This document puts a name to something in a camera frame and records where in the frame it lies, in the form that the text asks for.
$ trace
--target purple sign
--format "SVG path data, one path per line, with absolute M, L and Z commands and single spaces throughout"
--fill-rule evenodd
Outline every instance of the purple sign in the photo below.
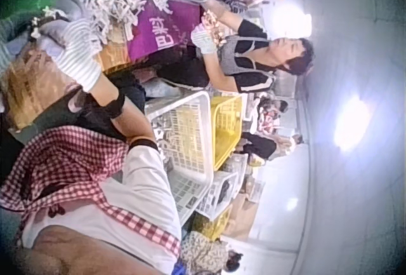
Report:
M 168 1 L 171 15 L 159 11 L 152 0 L 138 15 L 138 35 L 128 42 L 131 61 L 177 44 L 187 44 L 190 33 L 200 23 L 200 6 L 175 0 Z

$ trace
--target cardboard box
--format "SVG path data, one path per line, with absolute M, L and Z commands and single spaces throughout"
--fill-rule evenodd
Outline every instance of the cardboard box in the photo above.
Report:
M 254 224 L 258 204 L 247 201 L 246 194 L 238 194 L 233 201 L 233 209 L 223 235 L 246 241 Z

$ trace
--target black hair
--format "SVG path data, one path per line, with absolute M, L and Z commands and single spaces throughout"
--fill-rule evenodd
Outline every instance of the black hair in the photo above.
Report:
M 282 113 L 286 113 L 288 106 L 289 106 L 289 104 L 286 102 L 286 100 L 281 100 L 280 101 L 279 111 L 282 112 Z
M 261 101 L 258 104 L 258 108 L 269 108 L 272 106 L 272 99 L 269 97 L 261 98 Z
M 300 135 L 300 136 L 295 140 L 295 142 L 296 142 L 296 145 L 300 145 L 300 144 L 303 144 L 305 141 L 303 140 L 303 136 Z
M 231 259 L 228 259 L 228 260 L 227 260 L 227 263 L 226 263 L 226 270 L 225 270 L 225 271 L 226 271 L 227 273 L 233 273 L 233 272 L 235 272 L 236 270 L 238 270 L 239 267 L 240 267 L 240 263 L 239 263 L 239 262 L 234 261 L 234 260 L 231 260 Z
M 232 273 L 239 269 L 240 267 L 240 260 L 243 254 L 235 253 L 232 251 L 232 256 L 227 260 L 226 263 L 226 272 Z
M 304 47 L 304 52 L 300 57 L 289 59 L 285 62 L 289 68 L 284 67 L 283 64 L 276 67 L 276 69 L 284 70 L 292 75 L 300 76 L 306 74 L 313 67 L 313 60 L 315 58 L 313 44 L 305 39 L 299 39 Z

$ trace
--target gray apron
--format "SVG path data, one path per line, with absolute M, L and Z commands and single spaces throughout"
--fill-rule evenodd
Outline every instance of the gray apron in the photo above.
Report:
M 245 53 L 240 54 L 235 52 L 235 47 L 239 41 L 251 41 L 252 45 Z M 255 37 L 240 37 L 240 36 L 228 36 L 226 38 L 226 44 L 224 44 L 218 50 L 218 57 L 220 61 L 221 69 L 223 70 L 225 75 L 233 75 L 238 73 L 251 73 L 251 72 L 260 72 L 267 77 L 272 77 L 269 72 L 265 72 L 263 70 L 257 70 L 255 62 L 252 62 L 253 69 L 248 69 L 245 67 L 239 67 L 234 60 L 234 57 L 245 57 L 244 55 L 250 51 L 252 51 L 255 47 L 255 41 L 266 41 L 265 38 L 255 38 Z

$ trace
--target striped glove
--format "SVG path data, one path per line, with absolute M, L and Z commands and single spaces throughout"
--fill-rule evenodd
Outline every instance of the striped glove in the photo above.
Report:
M 200 48 L 202 54 L 213 54 L 217 52 L 217 46 L 203 24 L 200 23 L 195 27 L 192 31 L 191 39 L 194 45 Z
M 92 57 L 89 21 L 85 18 L 73 22 L 55 20 L 41 26 L 39 32 L 39 47 L 53 57 L 56 66 L 81 85 L 83 91 L 90 91 L 102 68 Z

